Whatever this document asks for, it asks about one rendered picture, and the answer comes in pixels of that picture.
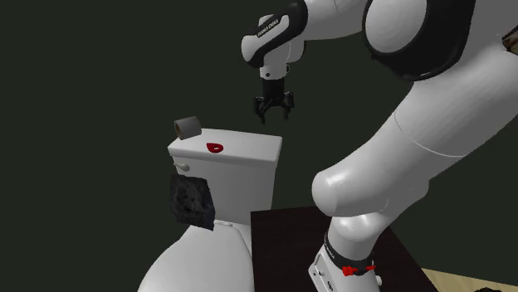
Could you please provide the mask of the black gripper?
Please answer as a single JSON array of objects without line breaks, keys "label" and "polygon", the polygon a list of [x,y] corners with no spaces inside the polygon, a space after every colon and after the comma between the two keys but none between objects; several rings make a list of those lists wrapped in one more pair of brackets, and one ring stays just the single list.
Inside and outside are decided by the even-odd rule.
[{"label": "black gripper", "polygon": [[253,109],[262,124],[266,123],[265,114],[268,111],[270,102],[280,101],[279,106],[283,109],[283,119],[288,120],[289,113],[295,107],[294,94],[285,92],[285,79],[261,80],[262,96],[254,99]]}]

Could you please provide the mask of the white toilet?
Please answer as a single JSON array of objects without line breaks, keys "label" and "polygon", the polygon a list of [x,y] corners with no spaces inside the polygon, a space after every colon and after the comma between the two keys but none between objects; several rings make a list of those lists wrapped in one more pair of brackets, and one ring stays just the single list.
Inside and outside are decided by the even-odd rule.
[{"label": "white toilet", "polygon": [[251,213],[271,208],[279,136],[202,129],[169,146],[178,174],[208,181],[214,229],[189,226],[138,292],[254,292]]}]

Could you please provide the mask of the grey toilet paper roll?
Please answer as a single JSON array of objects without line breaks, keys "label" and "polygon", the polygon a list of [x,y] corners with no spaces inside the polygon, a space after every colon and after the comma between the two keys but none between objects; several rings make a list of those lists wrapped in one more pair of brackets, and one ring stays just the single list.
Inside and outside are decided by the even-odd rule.
[{"label": "grey toilet paper roll", "polygon": [[202,126],[196,116],[174,121],[175,132],[179,139],[190,139],[202,133]]}]

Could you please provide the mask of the dark robot stand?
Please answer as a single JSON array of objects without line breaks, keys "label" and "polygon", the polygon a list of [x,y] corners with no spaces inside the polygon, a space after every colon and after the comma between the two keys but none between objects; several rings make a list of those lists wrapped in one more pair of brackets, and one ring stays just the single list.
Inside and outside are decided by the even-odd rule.
[{"label": "dark robot stand", "polygon": [[[317,292],[308,269],[331,218],[317,207],[251,213],[255,292]],[[390,228],[374,246],[381,292],[438,292]]]}]

